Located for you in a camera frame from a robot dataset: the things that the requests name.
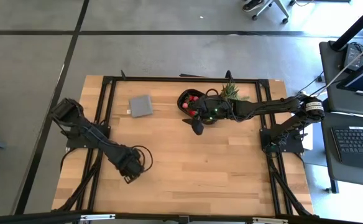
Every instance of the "dark desk surface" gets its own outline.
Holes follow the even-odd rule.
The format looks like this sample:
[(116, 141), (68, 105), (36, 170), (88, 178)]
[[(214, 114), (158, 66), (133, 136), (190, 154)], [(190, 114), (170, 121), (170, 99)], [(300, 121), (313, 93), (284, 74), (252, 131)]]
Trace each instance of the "dark desk surface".
[[(335, 52), (328, 42), (319, 43), (319, 52), (323, 63), (325, 81), (328, 84), (339, 72), (343, 65), (344, 52)], [(343, 73), (338, 80), (346, 78), (349, 74)], [(331, 111), (363, 114), (363, 96), (353, 91), (340, 90), (337, 84), (328, 87), (328, 103)]]
[(363, 126), (363, 118), (356, 116), (326, 113), (322, 122), (324, 144), (326, 148), (326, 161), (331, 179), (355, 184), (363, 184), (363, 168), (347, 166), (340, 163), (336, 146), (331, 134), (332, 126)]

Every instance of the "gray sponge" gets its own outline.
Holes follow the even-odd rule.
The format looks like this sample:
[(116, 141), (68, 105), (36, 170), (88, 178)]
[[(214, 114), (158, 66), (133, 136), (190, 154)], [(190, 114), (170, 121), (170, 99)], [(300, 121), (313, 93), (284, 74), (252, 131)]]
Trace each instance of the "gray sponge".
[(151, 97), (149, 95), (138, 96), (129, 100), (132, 117), (140, 117), (152, 114)]

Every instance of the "white cable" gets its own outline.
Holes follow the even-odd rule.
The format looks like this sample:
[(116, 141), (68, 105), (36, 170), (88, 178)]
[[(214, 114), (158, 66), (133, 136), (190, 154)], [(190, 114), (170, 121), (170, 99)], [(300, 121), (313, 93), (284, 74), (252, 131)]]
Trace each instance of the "white cable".
[(350, 63), (348, 63), (348, 65), (346, 65), (336, 76), (335, 78), (333, 78), (326, 86), (324, 86), (323, 90), (321, 90), (320, 93), (318, 93), (318, 95), (322, 94), (322, 92), (324, 92), (330, 85), (332, 85), (333, 82), (335, 82), (335, 80), (342, 75), (342, 73), (350, 66), (353, 64), (353, 62), (355, 62), (357, 59), (361, 58), (361, 55), (363, 55), (363, 52), (361, 52), (361, 54), (359, 54), (358, 56), (355, 57), (355, 59), (353, 59)]
[(298, 6), (303, 7), (303, 6), (307, 6), (308, 4), (312, 3), (313, 1), (314, 1), (314, 0), (311, 0), (310, 2), (308, 2), (308, 3), (304, 4), (304, 5), (299, 4), (297, 0), (295, 0), (295, 3), (296, 3)]

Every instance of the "wooden table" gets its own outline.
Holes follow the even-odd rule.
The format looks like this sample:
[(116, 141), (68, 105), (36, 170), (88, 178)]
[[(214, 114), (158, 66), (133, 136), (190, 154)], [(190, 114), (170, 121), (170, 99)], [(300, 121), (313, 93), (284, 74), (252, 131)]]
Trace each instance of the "wooden table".
[[(102, 76), (87, 76), (80, 103), (93, 120)], [(286, 97), (284, 82), (269, 80), (273, 99)], [(237, 84), (240, 96), (257, 101), (255, 85)], [(197, 136), (184, 122), (177, 107), (179, 95), (188, 88), (205, 92), (221, 90), (221, 83), (138, 82), (116, 83), (111, 111), (110, 139), (127, 146), (144, 145), (154, 157), (152, 169), (131, 184), (103, 159), (94, 203), (96, 212), (272, 216), (274, 208), (265, 154), (261, 150), (260, 117), (236, 123), (222, 120)], [(148, 94), (154, 113), (132, 118), (129, 99)], [(276, 114), (282, 123), (289, 113)], [(77, 149), (64, 161), (52, 208), (63, 205), (80, 183), (86, 149)], [(283, 154), (289, 187), (313, 213), (303, 164), (296, 155)], [(87, 207), (90, 186), (83, 208)], [(278, 186), (282, 211), (282, 190)]]

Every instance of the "keyboard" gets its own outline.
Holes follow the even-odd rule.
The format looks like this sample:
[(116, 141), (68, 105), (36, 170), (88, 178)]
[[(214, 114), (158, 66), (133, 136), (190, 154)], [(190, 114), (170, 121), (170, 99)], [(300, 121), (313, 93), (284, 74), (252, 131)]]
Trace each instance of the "keyboard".
[(363, 168), (363, 127), (332, 127), (331, 130), (341, 162)]

